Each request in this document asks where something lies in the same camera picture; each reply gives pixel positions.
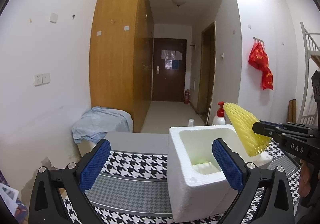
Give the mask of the person hand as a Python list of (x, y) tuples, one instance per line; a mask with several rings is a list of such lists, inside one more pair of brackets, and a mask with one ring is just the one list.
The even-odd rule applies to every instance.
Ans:
[(308, 166), (308, 163), (304, 160), (300, 160), (300, 163), (302, 164), (301, 170), (300, 170), (300, 179), (299, 179), (299, 186), (298, 186), (298, 193), (301, 197), (306, 197), (311, 190), (310, 186), (310, 168)]

